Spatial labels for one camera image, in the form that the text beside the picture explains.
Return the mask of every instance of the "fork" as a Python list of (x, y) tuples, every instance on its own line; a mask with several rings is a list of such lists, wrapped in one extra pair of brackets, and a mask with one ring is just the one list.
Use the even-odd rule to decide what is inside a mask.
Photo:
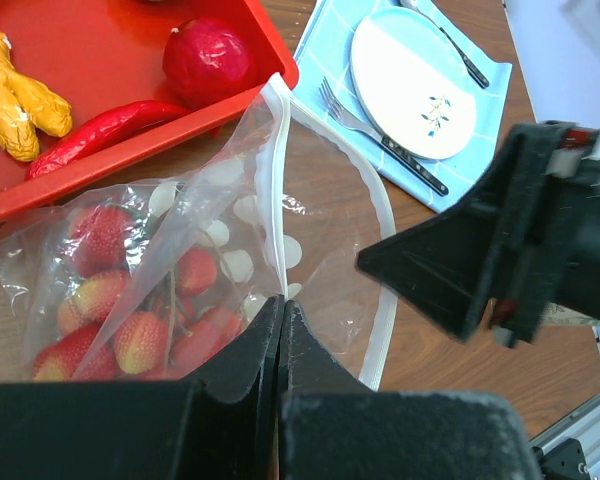
[(420, 162), (418, 162), (407, 149), (400, 146), (398, 142), (393, 140), (388, 135), (385, 135), (383, 132), (379, 132), (371, 125), (364, 123), (353, 113), (347, 110), (344, 105), (340, 103), (340, 100), (338, 100), (335, 93), (333, 93), (333, 90), (331, 90), (331, 86), (326, 78), (322, 80), (322, 85), (320, 85), (320, 94), (322, 95), (324, 103), (327, 105), (327, 111), (329, 112), (329, 115), (331, 115), (336, 122), (343, 127), (348, 128), (349, 130), (364, 133), (371, 139), (375, 140), (385, 150), (391, 153), (401, 165), (406, 167), (419, 180), (421, 180), (425, 185), (430, 187), (441, 197), (444, 197), (449, 193), (447, 186), (435, 175), (431, 174)]

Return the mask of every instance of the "white plate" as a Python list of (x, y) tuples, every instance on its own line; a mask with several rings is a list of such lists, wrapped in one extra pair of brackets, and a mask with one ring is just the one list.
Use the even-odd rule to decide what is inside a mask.
[(476, 101), (460, 55), (424, 16), (389, 7), (360, 22), (351, 75), (369, 118), (413, 154), (436, 160), (467, 146)]

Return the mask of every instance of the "artificial strawberry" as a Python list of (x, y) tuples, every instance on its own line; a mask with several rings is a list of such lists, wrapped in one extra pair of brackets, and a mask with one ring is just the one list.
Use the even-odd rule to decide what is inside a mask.
[(129, 283), (129, 274), (110, 270), (89, 277), (73, 294), (71, 302), (83, 318), (102, 323)]
[[(171, 320), (171, 305), (168, 301), (165, 304), (162, 298), (155, 301), (152, 311), (165, 322)], [(178, 297), (176, 301), (176, 313), (175, 322), (177, 325), (188, 325), (196, 318), (193, 304), (184, 298)]]
[(124, 264), (125, 240), (130, 237), (133, 218), (114, 206), (96, 206), (81, 210), (69, 224), (65, 257), (82, 277)]
[(216, 281), (218, 269), (209, 252), (191, 248), (178, 262), (176, 290), (183, 296), (200, 295)]
[(118, 365), (129, 374), (161, 365), (167, 350), (169, 325), (153, 312), (135, 312), (113, 335)]
[(58, 307), (57, 325), (62, 335), (68, 335), (89, 323), (91, 320), (80, 315), (71, 298), (65, 299)]
[(226, 308), (214, 307), (182, 335), (171, 349), (171, 361), (188, 374), (226, 347), (242, 332), (242, 320)]
[(184, 374), (172, 366), (164, 368), (158, 365), (151, 370), (139, 373), (133, 377), (134, 380), (180, 380)]
[[(62, 340), (42, 350), (33, 362), (35, 381), (67, 381), (73, 377), (80, 362), (91, 347), (100, 325), (81, 327)], [(104, 345), (76, 380), (111, 380), (118, 374), (118, 364), (113, 351)]]

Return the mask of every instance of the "table surface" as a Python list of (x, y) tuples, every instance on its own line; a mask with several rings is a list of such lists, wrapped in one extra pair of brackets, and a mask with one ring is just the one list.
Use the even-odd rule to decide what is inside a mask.
[[(263, 0), (270, 16), (294, 49), (314, 0)], [(518, 122), (533, 121), (504, 10), (499, 0), (437, 0), (438, 7), (496, 61), (514, 65), (500, 140)], [(98, 182), (94, 187), (141, 178), (171, 176), (209, 160), (232, 131), (207, 135)], [(386, 183), (396, 227), (406, 229), (432, 212)], [(0, 286), (0, 381), (20, 378), (22, 325), (10, 312)], [(544, 327), (534, 345), (507, 350), (480, 332), (467, 344), (447, 338), (408, 305), (400, 303), (382, 389), (479, 389), (506, 397), (535, 435), (600, 391), (600, 357), (590, 327)]]

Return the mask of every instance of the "ziplock bag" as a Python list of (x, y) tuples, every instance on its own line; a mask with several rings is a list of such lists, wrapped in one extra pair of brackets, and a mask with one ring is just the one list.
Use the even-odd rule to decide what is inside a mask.
[(393, 233), (372, 167), (275, 75), (200, 169), (9, 222), (0, 278), (35, 379), (180, 378), (284, 294), (377, 388), (397, 299), (355, 257)]

